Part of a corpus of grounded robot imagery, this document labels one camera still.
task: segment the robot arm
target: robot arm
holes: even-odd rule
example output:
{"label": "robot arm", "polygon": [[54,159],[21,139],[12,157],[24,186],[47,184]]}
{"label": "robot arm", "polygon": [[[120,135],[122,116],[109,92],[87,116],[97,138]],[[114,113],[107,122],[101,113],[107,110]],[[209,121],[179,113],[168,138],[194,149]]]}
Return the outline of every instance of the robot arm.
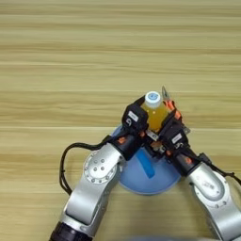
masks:
{"label": "robot arm", "polygon": [[[145,141],[148,114],[140,108],[143,101],[142,97],[127,106],[122,117],[122,129],[116,137],[107,136],[96,146],[74,143],[63,153],[59,181],[71,196],[50,241],[90,241],[95,236],[109,194],[119,181],[125,162],[132,158]],[[63,175],[63,162],[67,151],[73,147],[95,151],[86,159],[80,182],[71,191]]]}
{"label": "robot arm", "polygon": [[140,107],[143,102],[144,98],[141,97],[127,106],[122,117],[122,130],[117,137],[106,137],[96,146],[75,143],[64,152],[62,161],[72,147],[93,151],[85,162],[84,173],[73,192],[63,176],[64,169],[60,168],[60,184],[71,196],[50,241],[92,240],[104,216],[109,194],[120,179],[126,161],[142,145],[147,147],[150,154],[167,156],[185,176],[205,209],[217,238],[224,241],[241,240],[241,213],[233,202],[224,178],[225,174],[234,177],[233,173],[216,168],[205,154],[197,156],[192,152],[186,137],[189,129],[183,125],[182,115],[173,101],[169,98],[166,100],[170,114],[162,122],[158,133],[148,130],[148,114]]}
{"label": "robot arm", "polygon": [[239,184],[241,181],[234,173],[226,173],[214,166],[204,153],[197,156],[192,152],[186,137],[189,130],[177,113],[173,108],[173,113],[163,122],[158,135],[162,150],[185,176],[216,237],[224,241],[241,240],[241,212],[233,202],[225,176],[233,177]]}

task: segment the bottle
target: bottle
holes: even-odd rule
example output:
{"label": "bottle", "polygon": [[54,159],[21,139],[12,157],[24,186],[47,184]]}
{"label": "bottle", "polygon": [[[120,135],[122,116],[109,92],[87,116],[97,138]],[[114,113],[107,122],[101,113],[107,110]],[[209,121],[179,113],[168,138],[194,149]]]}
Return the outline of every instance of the bottle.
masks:
{"label": "bottle", "polygon": [[161,95],[156,91],[148,92],[141,107],[148,113],[149,129],[158,132],[162,121],[169,114]]}

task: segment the bottle cap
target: bottle cap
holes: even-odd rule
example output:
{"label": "bottle cap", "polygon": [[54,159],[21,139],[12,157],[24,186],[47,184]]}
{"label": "bottle cap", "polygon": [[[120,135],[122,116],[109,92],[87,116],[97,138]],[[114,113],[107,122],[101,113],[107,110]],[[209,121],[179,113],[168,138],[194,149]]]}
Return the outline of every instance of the bottle cap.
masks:
{"label": "bottle cap", "polygon": [[156,109],[161,105],[161,95],[156,91],[150,91],[145,96],[145,104],[147,107]]}

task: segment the black cable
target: black cable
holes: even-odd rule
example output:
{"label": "black cable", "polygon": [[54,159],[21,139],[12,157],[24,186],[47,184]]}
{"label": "black cable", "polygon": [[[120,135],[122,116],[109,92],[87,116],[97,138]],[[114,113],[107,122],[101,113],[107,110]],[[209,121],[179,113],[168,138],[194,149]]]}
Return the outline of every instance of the black cable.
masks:
{"label": "black cable", "polygon": [[192,155],[191,153],[188,153],[186,152],[185,150],[182,150],[181,153],[183,155],[186,155],[187,157],[193,159],[193,160],[196,160],[196,161],[199,161],[199,162],[204,162],[206,165],[208,165],[213,171],[216,171],[218,172],[220,175],[222,175],[223,177],[232,177],[234,178],[240,185],[241,185],[241,180],[235,176],[235,173],[234,172],[226,172],[220,168],[218,168],[217,166],[215,166],[214,164],[210,163],[210,162],[207,162],[205,161],[204,159],[202,158],[198,158],[198,156],[195,156],[195,155]]}
{"label": "black cable", "polygon": [[65,192],[67,192],[69,195],[72,194],[72,189],[69,186],[66,177],[65,177],[65,169],[64,169],[64,163],[65,163],[65,158],[66,155],[68,153],[69,150],[73,149],[73,148],[83,148],[83,149],[87,149],[90,151],[96,151],[101,149],[105,144],[107,144],[108,142],[111,141],[115,141],[117,139],[119,139],[120,137],[125,137],[126,135],[128,135],[129,131],[128,130],[121,130],[119,134],[117,134],[114,137],[108,137],[106,138],[104,141],[102,141],[101,143],[97,144],[97,145],[90,145],[87,143],[82,143],[82,142],[75,142],[73,144],[71,144],[70,146],[68,146],[60,159],[60,166],[59,166],[59,184],[60,186],[64,189]]}

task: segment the wooden table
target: wooden table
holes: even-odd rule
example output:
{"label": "wooden table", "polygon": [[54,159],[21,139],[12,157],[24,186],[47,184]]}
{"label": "wooden table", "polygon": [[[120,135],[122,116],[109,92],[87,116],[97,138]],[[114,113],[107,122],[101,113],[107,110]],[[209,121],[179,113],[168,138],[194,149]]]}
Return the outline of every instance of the wooden table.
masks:
{"label": "wooden table", "polygon": [[[99,142],[163,85],[193,149],[240,176],[240,30],[239,0],[0,1],[0,239],[48,240],[68,199],[64,148]],[[87,155],[69,155],[72,185]],[[137,234],[212,237],[185,182],[152,197],[114,189],[95,240]]]}

